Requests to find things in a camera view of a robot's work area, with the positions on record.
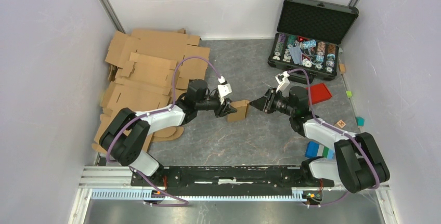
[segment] blue block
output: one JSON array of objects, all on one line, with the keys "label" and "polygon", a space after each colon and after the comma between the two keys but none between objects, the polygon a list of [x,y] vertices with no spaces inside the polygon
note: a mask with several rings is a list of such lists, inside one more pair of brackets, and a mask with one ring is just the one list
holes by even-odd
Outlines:
[{"label": "blue block", "polygon": [[318,147],[320,145],[316,142],[309,142],[308,146],[306,147],[306,153],[305,153],[305,157],[307,158],[313,158],[317,156],[317,152],[318,152]]},{"label": "blue block", "polygon": [[361,116],[356,116],[355,120],[357,121],[357,126],[364,126],[365,125],[365,119]]}]

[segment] open black case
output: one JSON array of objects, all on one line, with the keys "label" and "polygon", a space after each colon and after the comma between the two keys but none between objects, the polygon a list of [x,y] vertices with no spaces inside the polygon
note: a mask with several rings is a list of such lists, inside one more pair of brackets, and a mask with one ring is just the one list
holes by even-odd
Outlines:
[{"label": "open black case", "polygon": [[[315,0],[284,0],[268,65],[286,71],[302,68],[308,73],[310,83],[315,77],[334,79],[339,62],[338,45],[357,17],[355,7]],[[310,40],[315,40],[316,45],[308,47],[305,41]],[[289,52],[292,46],[303,47],[299,64],[294,63]],[[306,84],[303,73],[292,73],[289,79]]]}]

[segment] red block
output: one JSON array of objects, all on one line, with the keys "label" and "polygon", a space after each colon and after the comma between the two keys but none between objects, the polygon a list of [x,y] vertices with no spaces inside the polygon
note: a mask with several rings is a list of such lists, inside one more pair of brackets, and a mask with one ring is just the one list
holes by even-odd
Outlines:
[{"label": "red block", "polygon": [[317,104],[332,98],[331,93],[324,83],[311,86],[313,104]]}]

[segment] small cardboard box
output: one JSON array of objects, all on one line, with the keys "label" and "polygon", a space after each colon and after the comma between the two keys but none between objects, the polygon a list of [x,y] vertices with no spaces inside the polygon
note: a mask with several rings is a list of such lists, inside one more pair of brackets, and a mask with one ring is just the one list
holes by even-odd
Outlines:
[{"label": "small cardboard box", "polygon": [[237,109],[236,113],[231,113],[227,115],[227,122],[237,122],[240,120],[244,120],[247,116],[248,105],[250,102],[248,100],[242,100],[237,102],[232,102],[230,105]]}]

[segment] case lid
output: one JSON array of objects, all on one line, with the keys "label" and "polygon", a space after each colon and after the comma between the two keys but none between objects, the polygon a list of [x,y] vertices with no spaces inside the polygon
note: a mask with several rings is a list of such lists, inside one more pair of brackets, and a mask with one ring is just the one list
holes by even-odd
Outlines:
[{"label": "case lid", "polygon": [[340,44],[358,9],[315,0],[284,0],[277,32]]}]

